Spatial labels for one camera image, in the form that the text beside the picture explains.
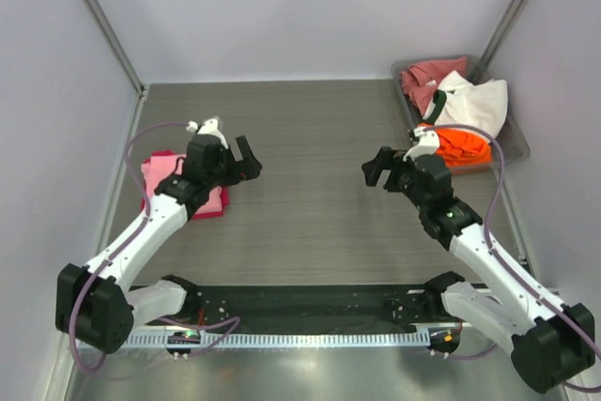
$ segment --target metallic floor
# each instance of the metallic floor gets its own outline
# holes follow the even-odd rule
[[[276,82],[153,85],[139,130],[162,121],[220,116],[224,133],[246,134],[264,170],[231,189],[222,218],[187,224],[141,272],[137,284],[176,274],[198,284],[415,284],[448,270],[478,278],[423,231],[401,194],[364,185],[361,164],[381,146],[408,146],[393,82]],[[185,131],[154,131],[132,152],[184,152]],[[492,173],[454,179],[456,194],[484,216]],[[126,177],[115,237],[140,210]],[[502,203],[493,232],[516,245]]]
[[[462,354],[489,343],[470,329]],[[445,361],[416,348],[218,351],[185,361],[165,352],[127,351],[109,357],[103,374],[76,375],[69,401],[565,401],[562,389],[540,395],[527,387],[506,354],[475,362]]]

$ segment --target wooden table surface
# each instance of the wooden table surface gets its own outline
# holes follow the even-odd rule
[[[222,118],[232,144],[247,135],[263,173],[230,189],[222,218],[190,222],[166,241],[137,284],[170,273],[205,285],[416,284],[448,270],[479,280],[425,234],[402,194],[364,185],[361,164],[381,146],[408,147],[391,81],[153,85],[139,130],[210,116]],[[154,131],[133,161],[184,152],[189,140],[184,130]],[[454,178],[456,195],[483,217],[495,184],[491,172]],[[140,201],[126,177],[112,237]],[[493,232],[516,254],[502,202]]]

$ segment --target pink cloth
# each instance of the pink cloth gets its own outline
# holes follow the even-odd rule
[[[146,194],[148,198],[154,196],[155,189],[159,186],[159,182],[173,173],[176,167],[177,158],[185,157],[185,155],[152,155],[149,161],[142,164],[142,174],[146,183]],[[181,174],[181,165],[179,163],[177,174]],[[208,195],[207,203],[196,211],[194,218],[199,215],[202,217],[216,216],[216,213],[223,212],[222,203],[222,188],[214,188]]]
[[[456,60],[429,60],[409,66],[401,72],[401,87],[409,100],[424,116],[428,103],[439,87],[440,82],[456,70],[462,77],[466,75],[468,58]]]

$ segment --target laundry basket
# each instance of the laundry basket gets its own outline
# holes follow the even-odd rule
[[[419,60],[399,61],[393,64],[391,71],[393,74],[394,88],[396,89],[396,93],[401,103],[401,108],[403,109],[403,113],[405,114],[407,123],[411,129],[414,129],[418,126],[418,124],[422,123],[423,121],[420,115],[420,111],[415,106],[413,106],[409,98],[405,96],[405,93],[403,93],[403,90],[401,89],[401,71],[406,70],[410,65],[414,65],[421,61],[439,59],[446,60],[459,58],[461,56],[466,56],[468,58],[466,78],[470,82],[472,82],[475,85],[479,85],[493,78],[488,72],[488,70],[480,62],[480,58],[473,55],[454,55],[433,58],[420,58]],[[522,133],[522,130],[516,124],[516,121],[511,115],[511,99],[509,99],[509,103],[510,108],[509,112],[507,113],[507,118],[505,119],[505,124],[499,132],[499,136],[497,136],[497,141],[503,149],[503,154],[505,156],[506,163],[519,162],[530,157],[530,148],[528,146],[528,143],[526,143],[524,134]],[[493,163],[479,163],[466,166],[455,166],[451,168],[451,171],[453,173],[483,171],[490,168],[493,164],[497,166],[499,164],[497,162],[496,156],[495,161]]]

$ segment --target folded cloth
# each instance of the folded cloth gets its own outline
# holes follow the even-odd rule
[[[176,165],[177,174],[181,174],[181,163],[177,164],[177,159],[181,157],[185,157],[185,155],[177,155],[170,150],[158,151],[153,152],[150,159],[142,164],[142,174],[144,175],[148,198],[154,196],[154,191],[159,186],[159,182],[173,173]],[[214,188],[208,195],[207,203],[196,211],[193,219],[223,216],[223,209],[228,204],[227,189],[225,187]],[[142,209],[144,209],[144,200],[142,201]]]
[[[448,167],[492,162],[490,145],[480,136],[457,129],[438,129],[436,133],[440,139],[440,147],[436,153],[444,159]]]
[[[442,79],[454,70],[465,75],[467,67],[466,56],[455,60],[423,61],[401,72],[401,88],[423,116]]]
[[[499,135],[507,117],[507,82],[491,80],[473,85],[456,70],[447,75],[424,113],[429,124],[467,124]]]

